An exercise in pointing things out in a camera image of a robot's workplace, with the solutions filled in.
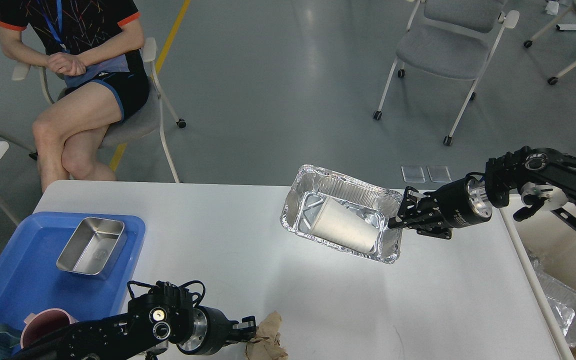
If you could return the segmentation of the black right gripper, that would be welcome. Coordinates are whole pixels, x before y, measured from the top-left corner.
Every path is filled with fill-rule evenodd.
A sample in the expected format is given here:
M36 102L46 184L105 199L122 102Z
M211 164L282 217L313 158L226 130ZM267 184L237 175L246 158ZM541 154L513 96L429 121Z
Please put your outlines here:
M407 228L418 231L419 235L450 239L453 228L487 223L492 212L484 180L468 176L446 184L426 197L415 187L406 186L398 215L387 221L387 227Z

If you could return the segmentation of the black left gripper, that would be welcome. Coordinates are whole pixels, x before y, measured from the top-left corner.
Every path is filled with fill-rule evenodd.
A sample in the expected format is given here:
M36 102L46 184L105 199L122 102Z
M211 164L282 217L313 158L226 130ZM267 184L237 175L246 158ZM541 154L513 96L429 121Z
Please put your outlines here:
M246 316L237 322L227 319L221 310L197 306L192 310L193 330L178 350L186 355L209 356L222 347L247 343L256 337L256 317Z

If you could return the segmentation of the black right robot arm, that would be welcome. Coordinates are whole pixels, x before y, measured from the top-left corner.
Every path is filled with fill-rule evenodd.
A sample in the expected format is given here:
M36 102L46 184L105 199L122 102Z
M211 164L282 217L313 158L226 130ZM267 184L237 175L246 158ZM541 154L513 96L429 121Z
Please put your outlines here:
M489 158L484 172L468 173L435 191L406 187L387 226L449 240L453 229L486 223L493 208L507 207L512 190L521 194L524 204L513 214L515 221L547 210L576 231L576 157L530 146Z

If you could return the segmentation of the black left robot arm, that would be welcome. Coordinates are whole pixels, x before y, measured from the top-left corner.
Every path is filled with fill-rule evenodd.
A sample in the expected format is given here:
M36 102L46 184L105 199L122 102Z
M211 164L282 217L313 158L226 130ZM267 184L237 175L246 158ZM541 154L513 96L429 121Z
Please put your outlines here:
M246 343L257 332L254 316L231 320L221 310L201 305L204 291L191 285L131 280L128 288L148 291L135 296L129 290L127 312L98 320L81 321L48 333L12 355L14 360L127 360L145 353L148 360L173 344L191 356L210 356L231 344Z

